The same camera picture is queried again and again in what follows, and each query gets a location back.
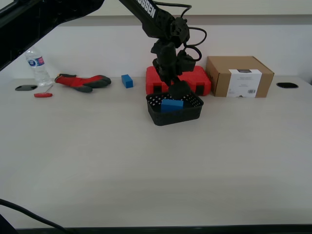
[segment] work glove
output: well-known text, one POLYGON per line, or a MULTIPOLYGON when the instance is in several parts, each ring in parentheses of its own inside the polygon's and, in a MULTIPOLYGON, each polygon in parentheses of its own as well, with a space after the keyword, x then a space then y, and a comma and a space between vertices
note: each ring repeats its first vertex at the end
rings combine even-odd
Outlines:
POLYGON ((55 83, 63 84, 83 93, 90 93, 93 89, 104 88, 112 83, 111 79, 105 76, 95 76, 91 78, 80 78, 76 75, 59 74, 55 83))

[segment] black mesh basket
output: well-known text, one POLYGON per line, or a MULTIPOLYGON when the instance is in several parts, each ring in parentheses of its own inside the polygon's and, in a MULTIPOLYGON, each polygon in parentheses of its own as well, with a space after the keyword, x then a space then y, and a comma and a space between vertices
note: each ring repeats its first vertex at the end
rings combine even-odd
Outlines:
POLYGON ((193 92, 184 96, 182 110, 161 113, 161 102, 163 99, 173 99, 169 93, 150 94, 146 96, 148 112, 157 126, 180 123, 198 119, 204 102, 193 92))

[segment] water bottle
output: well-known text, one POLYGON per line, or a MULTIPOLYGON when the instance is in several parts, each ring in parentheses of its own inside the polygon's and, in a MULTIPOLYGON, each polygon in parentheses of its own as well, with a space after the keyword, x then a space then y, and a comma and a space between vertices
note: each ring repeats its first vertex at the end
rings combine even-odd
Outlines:
POLYGON ((45 68, 44 60, 40 51, 37 48, 32 47, 26 51, 25 55, 27 62, 34 72, 38 86, 42 87, 51 85, 53 82, 45 68))

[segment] red tool case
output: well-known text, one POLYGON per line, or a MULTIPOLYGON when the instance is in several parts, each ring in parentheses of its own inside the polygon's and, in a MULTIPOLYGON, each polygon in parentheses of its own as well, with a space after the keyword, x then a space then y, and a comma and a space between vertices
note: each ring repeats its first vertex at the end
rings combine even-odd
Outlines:
MULTIPOLYGON (((211 90, 211 81, 205 70, 196 66, 192 72, 184 72, 179 76, 180 80, 185 80, 191 90, 200 96, 206 96, 211 90)), ((149 67, 146 71, 146 94, 156 94, 168 92, 168 86, 160 80, 155 67, 149 67)))

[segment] blue block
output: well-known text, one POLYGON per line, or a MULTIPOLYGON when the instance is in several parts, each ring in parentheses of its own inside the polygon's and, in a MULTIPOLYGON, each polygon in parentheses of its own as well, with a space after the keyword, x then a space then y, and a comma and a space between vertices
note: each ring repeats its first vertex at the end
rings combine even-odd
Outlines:
POLYGON ((123 75, 121 76, 123 85, 128 88, 133 88, 133 80, 129 75, 123 75))
POLYGON ((184 101, 164 99, 161 102, 161 112, 171 112, 183 109, 184 101))

